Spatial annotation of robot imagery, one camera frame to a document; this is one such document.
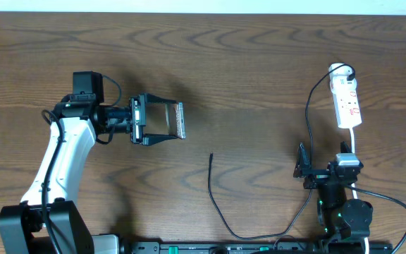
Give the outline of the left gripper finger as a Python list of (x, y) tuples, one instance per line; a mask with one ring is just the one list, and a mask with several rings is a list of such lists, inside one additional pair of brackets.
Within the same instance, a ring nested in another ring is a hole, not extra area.
[(146, 133), (142, 136), (141, 144), (145, 145), (145, 146), (152, 146), (157, 143), (161, 143), (163, 141), (173, 140), (173, 139), (178, 139), (178, 137), (175, 135)]
[(174, 104), (179, 104), (179, 102), (176, 100), (173, 100), (173, 99), (165, 99), (163, 97), (158, 97), (158, 96), (150, 94), (150, 93), (144, 93), (144, 104), (145, 105), (150, 105), (150, 104), (174, 105)]

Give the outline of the smartphone with brown screen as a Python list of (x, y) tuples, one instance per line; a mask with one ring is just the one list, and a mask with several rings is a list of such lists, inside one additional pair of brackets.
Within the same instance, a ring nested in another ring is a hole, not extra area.
[(168, 134), (185, 139), (185, 116), (182, 102), (166, 105), (166, 123)]

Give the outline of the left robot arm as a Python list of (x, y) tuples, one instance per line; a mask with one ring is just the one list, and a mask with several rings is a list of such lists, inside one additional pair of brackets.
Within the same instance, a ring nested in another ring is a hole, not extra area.
[(7, 253), (128, 253), (116, 234), (93, 235), (75, 201), (85, 162), (98, 136), (127, 133), (134, 144), (155, 145), (185, 138), (183, 103), (148, 93), (129, 105), (102, 105), (94, 94), (62, 99), (42, 116), (50, 138), (37, 175), (17, 205), (0, 211)]

